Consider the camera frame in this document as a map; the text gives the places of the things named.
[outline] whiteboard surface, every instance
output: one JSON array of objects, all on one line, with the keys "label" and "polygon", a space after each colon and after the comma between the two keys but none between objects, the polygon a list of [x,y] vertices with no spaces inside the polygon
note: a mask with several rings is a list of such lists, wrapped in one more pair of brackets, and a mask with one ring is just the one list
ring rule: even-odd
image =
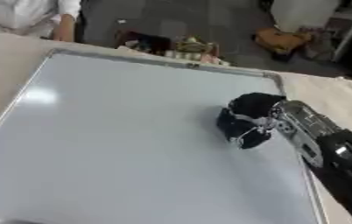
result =
[{"label": "whiteboard surface", "polygon": [[313,224],[295,150],[215,127],[265,78],[53,55],[0,124],[0,218],[45,224]]}]

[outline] table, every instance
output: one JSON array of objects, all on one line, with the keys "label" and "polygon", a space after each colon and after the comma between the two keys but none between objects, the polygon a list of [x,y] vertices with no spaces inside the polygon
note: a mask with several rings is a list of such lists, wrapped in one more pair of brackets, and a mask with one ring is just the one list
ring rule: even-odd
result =
[{"label": "table", "polygon": [[[86,53],[101,53],[129,58],[175,61],[174,59],[131,54],[130,52],[120,52],[115,49],[90,45],[60,43],[0,34],[0,113],[53,48],[66,48]],[[319,112],[332,118],[340,126],[352,130],[352,81],[318,78],[295,73],[280,74],[284,78],[284,88],[289,98],[299,99],[310,104]],[[324,101],[320,98],[322,95],[326,96]],[[334,224],[352,223],[352,218],[332,199],[320,185],[320,182],[316,180],[315,183],[328,222]]]}]

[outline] clutter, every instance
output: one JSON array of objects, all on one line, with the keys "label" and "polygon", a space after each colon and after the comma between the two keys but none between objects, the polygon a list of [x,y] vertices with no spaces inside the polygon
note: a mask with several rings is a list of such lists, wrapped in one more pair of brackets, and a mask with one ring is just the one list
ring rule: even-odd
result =
[{"label": "clutter", "polygon": [[230,63],[219,58],[220,47],[216,43],[206,43],[196,37],[181,38],[173,42],[169,38],[120,31],[116,34],[116,48],[119,46],[178,60],[230,66]]},{"label": "clutter", "polygon": [[265,28],[253,35],[253,40],[271,52],[274,60],[289,61],[293,54],[312,39],[308,32],[282,32],[276,28]]},{"label": "clutter", "polygon": [[304,48],[304,55],[310,60],[330,61],[334,57],[335,47],[330,31],[315,31],[313,38]]}]

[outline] gray floor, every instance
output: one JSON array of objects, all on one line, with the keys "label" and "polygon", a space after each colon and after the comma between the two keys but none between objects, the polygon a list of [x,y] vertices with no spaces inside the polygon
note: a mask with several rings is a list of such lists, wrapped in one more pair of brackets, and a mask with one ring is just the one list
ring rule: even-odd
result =
[{"label": "gray floor", "polygon": [[221,55],[239,67],[335,77],[342,72],[296,55],[291,62],[273,61],[250,35],[272,26],[257,0],[88,0],[85,39],[89,44],[112,46],[118,30],[132,30],[169,38],[193,35],[219,43]]}]

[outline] black robotic finger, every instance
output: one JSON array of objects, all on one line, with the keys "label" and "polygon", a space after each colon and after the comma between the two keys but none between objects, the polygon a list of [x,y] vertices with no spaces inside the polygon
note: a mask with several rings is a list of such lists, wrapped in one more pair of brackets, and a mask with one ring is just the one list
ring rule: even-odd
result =
[{"label": "black robotic finger", "polygon": [[255,123],[238,120],[228,108],[223,108],[217,118],[217,127],[230,142],[236,142],[240,149],[250,149],[269,140],[271,134],[262,131]]},{"label": "black robotic finger", "polygon": [[236,115],[258,119],[268,116],[272,107],[284,100],[286,100],[286,97],[283,95],[262,93],[243,94],[231,101],[228,107]]}]

